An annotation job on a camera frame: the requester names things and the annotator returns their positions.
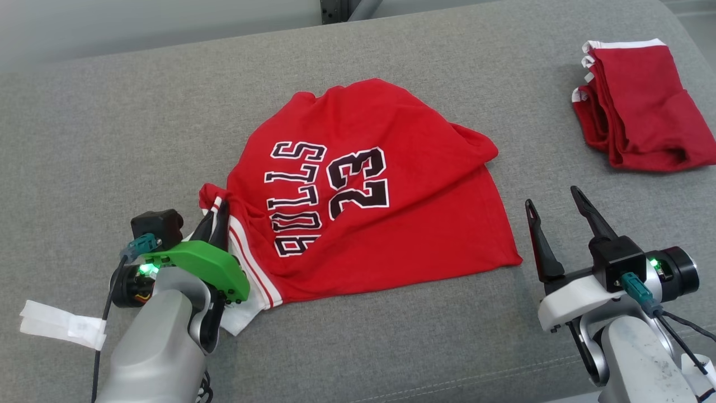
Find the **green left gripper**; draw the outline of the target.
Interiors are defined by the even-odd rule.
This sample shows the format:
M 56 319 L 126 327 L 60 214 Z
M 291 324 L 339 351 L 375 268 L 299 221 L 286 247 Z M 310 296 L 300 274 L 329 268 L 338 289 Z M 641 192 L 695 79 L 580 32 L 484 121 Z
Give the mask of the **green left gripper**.
M 181 268 L 222 291 L 231 301 L 247 301 L 251 290 L 247 275 L 238 259 L 228 252 L 229 204 L 222 199 L 211 211 L 195 227 L 194 241 L 140 257 L 160 268 Z

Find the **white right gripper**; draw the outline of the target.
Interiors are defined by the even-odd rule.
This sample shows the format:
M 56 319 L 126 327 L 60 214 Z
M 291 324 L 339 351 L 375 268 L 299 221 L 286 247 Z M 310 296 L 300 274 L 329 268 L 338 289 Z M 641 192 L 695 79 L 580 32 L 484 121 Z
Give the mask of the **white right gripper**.
M 591 229 L 590 242 L 618 239 L 619 235 L 614 232 L 580 187 L 571 186 L 571 196 L 580 215 L 587 220 Z M 527 199 L 525 207 L 539 281 L 555 282 L 563 279 L 564 267 L 553 254 L 545 237 L 534 202 Z M 588 315 L 594 321 L 603 321 L 633 314 L 633 303 L 626 299 L 626 293 L 623 290 L 608 292 L 599 283 L 592 270 L 583 269 L 568 273 L 565 280 L 565 284 L 549 293 L 540 302 L 538 318 L 542 331 L 550 331 L 555 326 L 568 323 L 583 315 Z

